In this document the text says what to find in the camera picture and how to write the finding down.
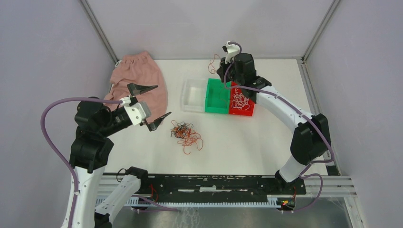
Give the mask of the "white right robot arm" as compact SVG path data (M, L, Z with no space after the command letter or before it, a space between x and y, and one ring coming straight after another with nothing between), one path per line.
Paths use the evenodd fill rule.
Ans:
M293 189L293 181L318 162L317 158L331 150L328 119L298 108L282 96L267 79L259 76L251 54L240 53L223 57L216 73L223 83L231 82L253 103L274 114L291 132L291 156L276 172L274 186L286 194Z

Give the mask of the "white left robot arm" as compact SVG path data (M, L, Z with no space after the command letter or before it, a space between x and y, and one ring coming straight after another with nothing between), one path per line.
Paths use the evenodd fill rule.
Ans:
M74 172L69 198L71 211L66 214L64 228L110 228L126 200L135 192L144 193L149 189L147 170L130 167L125 170L121 184L96 205L99 183L114 146L109 136L131 125L145 125L149 131L155 131L169 115L166 113L148 123L146 119L151 111L146 102L136 98L157 87L129 83L129 96L120 99L119 108L114 111L96 97L86 98L78 104L76 138L69 158Z

